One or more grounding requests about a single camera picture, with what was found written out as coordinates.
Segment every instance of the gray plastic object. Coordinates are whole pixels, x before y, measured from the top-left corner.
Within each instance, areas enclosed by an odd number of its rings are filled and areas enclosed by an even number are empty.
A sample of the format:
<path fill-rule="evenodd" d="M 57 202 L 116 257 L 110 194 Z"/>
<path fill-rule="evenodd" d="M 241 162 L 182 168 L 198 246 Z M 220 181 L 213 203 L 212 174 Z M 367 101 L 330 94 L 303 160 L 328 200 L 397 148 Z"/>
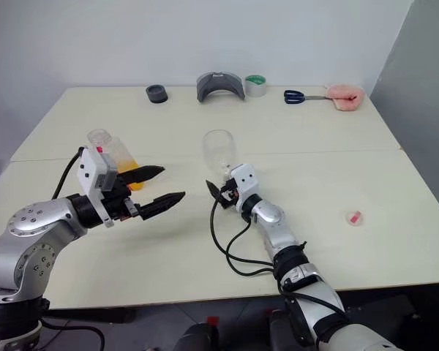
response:
<path fill-rule="evenodd" d="M 227 90 L 245 99 L 241 78 L 229 72 L 208 72 L 197 79 L 197 99 L 202 102 L 208 94 L 216 90 Z"/>

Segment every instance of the scissors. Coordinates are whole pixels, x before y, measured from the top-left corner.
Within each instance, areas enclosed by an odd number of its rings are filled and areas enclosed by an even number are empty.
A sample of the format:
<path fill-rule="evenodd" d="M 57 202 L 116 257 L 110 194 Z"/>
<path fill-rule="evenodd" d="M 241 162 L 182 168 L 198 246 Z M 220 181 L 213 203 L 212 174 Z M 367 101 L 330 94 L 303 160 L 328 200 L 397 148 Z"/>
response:
<path fill-rule="evenodd" d="M 331 100 L 328 97 L 320 97 L 318 95 L 306 96 L 300 91 L 296 91 L 296 90 L 285 90 L 284 95 L 285 95 L 285 102 L 290 105 L 301 104 L 306 100 Z"/>

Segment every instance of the white table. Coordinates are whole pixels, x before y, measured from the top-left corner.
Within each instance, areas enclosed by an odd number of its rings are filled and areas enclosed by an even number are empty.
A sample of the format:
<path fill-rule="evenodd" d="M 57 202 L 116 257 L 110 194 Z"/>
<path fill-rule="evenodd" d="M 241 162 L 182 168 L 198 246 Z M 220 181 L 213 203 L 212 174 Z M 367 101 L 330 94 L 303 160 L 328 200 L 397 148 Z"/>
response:
<path fill-rule="evenodd" d="M 262 195 L 285 209 L 306 254 L 337 289 L 439 282 L 439 205 L 401 150 L 243 156 L 258 172 Z M 133 195 L 150 202 L 185 190 L 174 208 L 146 222 L 97 227 L 59 256 L 45 297 L 52 308 L 133 306 L 276 294 L 270 275 L 232 272 L 209 234 L 211 174 L 200 156 L 138 158 L 166 171 Z M 47 200 L 67 160 L 12 162 L 0 178 L 0 233 L 10 215 Z M 80 192 L 74 172 L 62 195 Z M 360 210 L 352 227 L 347 211 Z M 223 245 L 244 223 L 218 210 Z M 267 259 L 255 228 L 233 253 Z"/>
<path fill-rule="evenodd" d="M 195 87 L 167 87 L 169 100 L 159 105 L 150 103 L 144 87 L 71 88 L 12 161 L 70 158 L 96 128 L 119 136 L 134 156 L 198 155 L 201 138 L 212 129 L 231 131 L 244 154 L 399 148 L 369 99 L 345 113 L 328 100 L 286 105 L 286 88 L 271 87 L 246 102 L 227 93 L 200 104 Z M 293 88 L 325 94 L 323 87 Z"/>

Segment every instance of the blue scissor handle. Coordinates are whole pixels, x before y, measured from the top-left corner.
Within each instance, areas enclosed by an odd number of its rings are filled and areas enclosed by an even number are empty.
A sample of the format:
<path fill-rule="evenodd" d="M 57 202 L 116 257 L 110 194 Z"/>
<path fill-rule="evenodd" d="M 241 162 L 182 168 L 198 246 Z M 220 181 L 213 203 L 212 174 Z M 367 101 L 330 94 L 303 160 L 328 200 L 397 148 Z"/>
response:
<path fill-rule="evenodd" d="M 305 100 L 304 94 L 296 90 L 285 90 L 283 95 L 285 96 L 285 102 L 290 105 L 301 104 Z"/>

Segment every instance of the robotic arm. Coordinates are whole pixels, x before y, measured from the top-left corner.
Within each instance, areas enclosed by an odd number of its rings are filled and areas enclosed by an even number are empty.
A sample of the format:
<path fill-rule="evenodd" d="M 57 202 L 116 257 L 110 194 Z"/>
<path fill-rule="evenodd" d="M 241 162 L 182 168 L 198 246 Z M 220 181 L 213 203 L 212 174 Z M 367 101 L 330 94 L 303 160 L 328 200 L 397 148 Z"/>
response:
<path fill-rule="evenodd" d="M 166 194 L 140 206 L 127 184 L 147 181 L 164 170 L 144 166 L 117 173 L 108 154 L 83 149 L 78 178 L 85 195 L 34 203 L 10 218 L 0 236 L 0 350 L 32 350 L 39 340 L 42 298 L 60 251 L 89 228 L 140 216 L 143 220 L 177 204 L 185 192 Z"/>
<path fill-rule="evenodd" d="M 307 259 L 305 242 L 296 240 L 283 210 L 260 197 L 252 165 L 233 168 L 221 190 L 207 185 L 223 208 L 234 205 L 246 222 L 258 226 L 299 344 L 322 351 L 399 350 L 371 329 L 350 323 L 338 294 Z"/>

